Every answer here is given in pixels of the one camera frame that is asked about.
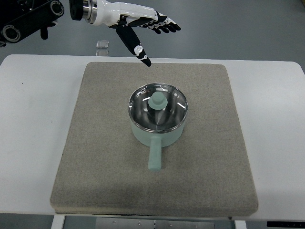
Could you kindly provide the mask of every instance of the saucepan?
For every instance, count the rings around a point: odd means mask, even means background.
[[[148,169],[160,171],[162,147],[176,142],[184,128],[188,113],[184,94],[165,83],[144,85],[131,95],[128,113],[134,136],[150,147]]]

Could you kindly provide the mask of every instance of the pot lid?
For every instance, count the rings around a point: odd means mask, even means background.
[[[167,133],[184,122],[188,104],[183,93],[165,83],[138,88],[129,99],[131,121],[147,132]]]

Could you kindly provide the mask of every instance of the white table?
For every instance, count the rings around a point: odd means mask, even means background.
[[[0,212],[55,214],[51,190],[89,62],[135,58],[11,55],[0,66]],[[305,220],[305,75],[294,62],[216,63],[228,71],[259,210],[235,220]]]

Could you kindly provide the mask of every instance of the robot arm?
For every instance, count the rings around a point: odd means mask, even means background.
[[[17,43],[38,30],[41,38],[47,39],[47,28],[63,14],[58,0],[0,0],[0,47]]]
[[[89,24],[105,24],[116,29],[128,50],[147,66],[151,65],[142,44],[132,27],[148,28],[160,34],[181,28],[169,17],[153,8],[106,0],[69,0],[73,20],[85,19]],[[0,47],[7,42],[17,43],[40,30],[48,38],[47,28],[56,25],[64,14],[59,0],[0,0]]]
[[[116,29],[128,50],[147,66],[151,66],[142,44],[131,27],[140,26],[160,34],[176,32],[181,28],[169,17],[153,8],[123,2],[110,3],[106,0],[70,0],[73,20],[85,19],[89,24],[105,24]]]

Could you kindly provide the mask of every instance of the lid knob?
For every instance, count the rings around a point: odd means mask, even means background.
[[[167,99],[162,92],[154,92],[148,100],[148,105],[154,110],[162,110],[167,106]]]

